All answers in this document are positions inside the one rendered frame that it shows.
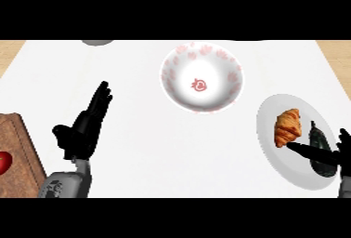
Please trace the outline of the golden croissant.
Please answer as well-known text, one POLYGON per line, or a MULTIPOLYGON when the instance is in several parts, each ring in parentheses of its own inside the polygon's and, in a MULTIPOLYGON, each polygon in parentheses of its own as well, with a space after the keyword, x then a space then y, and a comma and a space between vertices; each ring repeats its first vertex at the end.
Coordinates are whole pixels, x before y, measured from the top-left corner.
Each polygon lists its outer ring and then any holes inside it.
POLYGON ((291 109, 277 116, 274 124, 274 144, 280 148, 302 135, 299 110, 291 109))

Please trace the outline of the white bowl with pink pattern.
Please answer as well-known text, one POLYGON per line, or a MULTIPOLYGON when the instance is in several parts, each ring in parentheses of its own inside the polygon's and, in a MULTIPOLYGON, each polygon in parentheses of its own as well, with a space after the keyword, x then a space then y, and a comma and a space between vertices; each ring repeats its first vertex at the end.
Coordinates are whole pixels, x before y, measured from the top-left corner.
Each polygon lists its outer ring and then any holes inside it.
POLYGON ((168 52, 159 70, 165 95, 189 112, 224 111, 243 92, 243 66, 214 43, 190 42, 168 52))

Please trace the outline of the grey round object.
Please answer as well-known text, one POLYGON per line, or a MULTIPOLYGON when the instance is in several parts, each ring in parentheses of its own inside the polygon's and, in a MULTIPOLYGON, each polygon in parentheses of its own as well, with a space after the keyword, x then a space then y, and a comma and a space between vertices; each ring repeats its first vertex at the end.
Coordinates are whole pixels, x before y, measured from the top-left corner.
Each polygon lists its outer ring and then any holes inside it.
POLYGON ((83 40, 83 43, 89 46, 103 46, 109 44, 114 40, 83 40))

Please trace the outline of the brown wooden cutting board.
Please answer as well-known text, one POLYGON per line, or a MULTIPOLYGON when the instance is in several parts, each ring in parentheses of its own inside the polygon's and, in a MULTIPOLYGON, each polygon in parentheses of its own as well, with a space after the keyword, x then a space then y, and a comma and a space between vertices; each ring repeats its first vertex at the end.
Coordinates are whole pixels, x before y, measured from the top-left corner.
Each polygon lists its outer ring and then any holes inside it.
POLYGON ((0 198, 34 198, 47 174, 18 113, 0 113, 0 152, 12 156, 10 168, 0 175, 0 198))

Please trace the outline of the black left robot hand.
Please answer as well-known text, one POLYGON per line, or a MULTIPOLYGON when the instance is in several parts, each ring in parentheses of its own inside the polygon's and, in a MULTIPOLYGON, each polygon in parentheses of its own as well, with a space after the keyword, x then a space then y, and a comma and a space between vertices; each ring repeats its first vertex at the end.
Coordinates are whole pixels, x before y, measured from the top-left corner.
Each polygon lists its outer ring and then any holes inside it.
POLYGON ((52 133, 58 139, 58 146, 65 151, 65 160, 89 160, 93 155, 111 100, 111 89, 108 82, 103 81, 87 109, 80 112, 72 126, 53 127, 52 133))

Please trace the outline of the red tomato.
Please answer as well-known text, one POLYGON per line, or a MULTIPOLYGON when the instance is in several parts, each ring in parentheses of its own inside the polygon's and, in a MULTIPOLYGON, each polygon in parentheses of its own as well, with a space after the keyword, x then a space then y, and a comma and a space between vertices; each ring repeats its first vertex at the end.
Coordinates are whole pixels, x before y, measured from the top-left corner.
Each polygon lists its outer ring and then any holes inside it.
POLYGON ((0 175, 3 175, 10 169, 12 156, 7 152, 0 152, 0 175))

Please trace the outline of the white plate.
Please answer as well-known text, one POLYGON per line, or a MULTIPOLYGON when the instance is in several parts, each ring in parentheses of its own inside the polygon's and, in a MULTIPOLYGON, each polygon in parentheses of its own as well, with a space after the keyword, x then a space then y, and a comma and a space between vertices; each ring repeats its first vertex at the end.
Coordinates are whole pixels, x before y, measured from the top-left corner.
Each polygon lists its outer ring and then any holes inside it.
POLYGON ((308 132, 311 123, 316 123, 316 127, 323 132, 329 143, 329 151, 336 150, 336 138, 320 113, 301 98, 288 94, 273 95, 263 102, 257 115, 258 140, 269 163, 285 180, 297 187, 316 191, 325 189, 332 184, 338 177, 338 172, 332 178, 322 177, 314 172, 308 159, 285 146, 276 147, 274 124, 277 116, 291 109, 299 110, 302 124, 302 135, 297 138, 297 142, 310 145, 308 132))

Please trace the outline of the dark eggplant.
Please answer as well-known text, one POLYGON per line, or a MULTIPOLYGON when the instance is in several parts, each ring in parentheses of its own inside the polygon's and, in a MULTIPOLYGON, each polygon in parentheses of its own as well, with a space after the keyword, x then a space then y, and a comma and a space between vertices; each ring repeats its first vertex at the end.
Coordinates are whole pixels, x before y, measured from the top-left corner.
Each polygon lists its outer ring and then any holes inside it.
MULTIPOLYGON (((319 149, 330 150, 329 143, 323 132, 317 129, 316 123, 311 123, 308 132, 310 145, 319 149)), ((310 161, 314 172, 325 178, 332 178, 336 175, 338 168, 333 165, 325 164, 319 161, 310 161)))

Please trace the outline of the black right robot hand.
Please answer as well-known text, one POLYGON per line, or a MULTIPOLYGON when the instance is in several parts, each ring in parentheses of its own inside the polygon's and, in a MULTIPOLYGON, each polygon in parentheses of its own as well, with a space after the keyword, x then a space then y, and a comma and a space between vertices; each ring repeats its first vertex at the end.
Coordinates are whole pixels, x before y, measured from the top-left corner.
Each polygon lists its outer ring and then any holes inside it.
POLYGON ((298 142, 288 142, 286 147, 304 158, 341 167, 339 198, 351 198, 351 134, 341 129, 338 150, 319 149, 298 142))

